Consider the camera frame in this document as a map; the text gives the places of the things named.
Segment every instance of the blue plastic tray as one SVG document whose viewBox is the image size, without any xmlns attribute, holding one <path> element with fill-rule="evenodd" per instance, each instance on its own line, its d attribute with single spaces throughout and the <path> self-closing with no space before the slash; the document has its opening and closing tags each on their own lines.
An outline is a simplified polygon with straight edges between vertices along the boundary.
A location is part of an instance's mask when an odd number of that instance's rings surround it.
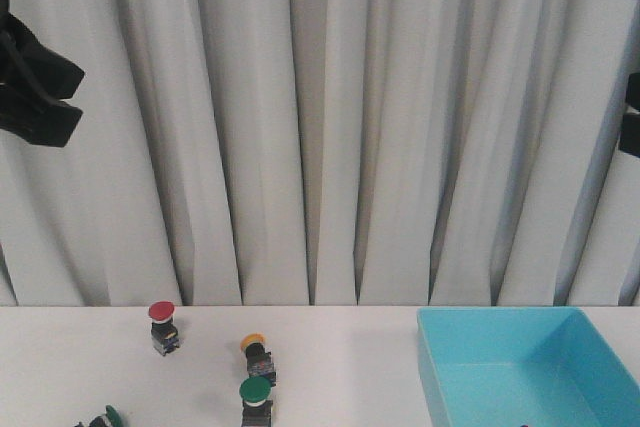
<svg viewBox="0 0 640 427">
<path fill-rule="evenodd" d="M 640 387 L 581 310 L 418 311 L 434 427 L 640 427 Z"/>
</svg>

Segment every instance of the curtain fold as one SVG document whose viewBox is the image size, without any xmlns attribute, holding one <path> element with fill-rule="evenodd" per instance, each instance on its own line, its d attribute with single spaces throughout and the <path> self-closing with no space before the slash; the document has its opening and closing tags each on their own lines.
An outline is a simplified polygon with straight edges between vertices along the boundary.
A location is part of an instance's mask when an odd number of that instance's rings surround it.
<svg viewBox="0 0 640 427">
<path fill-rule="evenodd" d="M 65 148 L 0 132 L 0 305 L 640 301 L 638 0 L 11 12 L 86 76 Z"/>
</svg>

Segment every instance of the white table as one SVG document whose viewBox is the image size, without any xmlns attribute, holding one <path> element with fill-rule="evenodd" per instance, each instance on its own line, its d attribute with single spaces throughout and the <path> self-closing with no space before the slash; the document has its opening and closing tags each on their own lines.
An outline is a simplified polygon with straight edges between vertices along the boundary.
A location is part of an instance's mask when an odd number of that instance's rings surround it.
<svg viewBox="0 0 640 427">
<path fill-rule="evenodd" d="M 112 404 L 127 427 L 239 426 L 239 341 L 259 331 L 278 385 L 274 427 L 430 426 L 416 307 L 178 307 L 161 357 L 142 307 L 0 309 L 0 427 L 86 424 Z M 584 309 L 640 379 L 640 308 Z"/>
</svg>

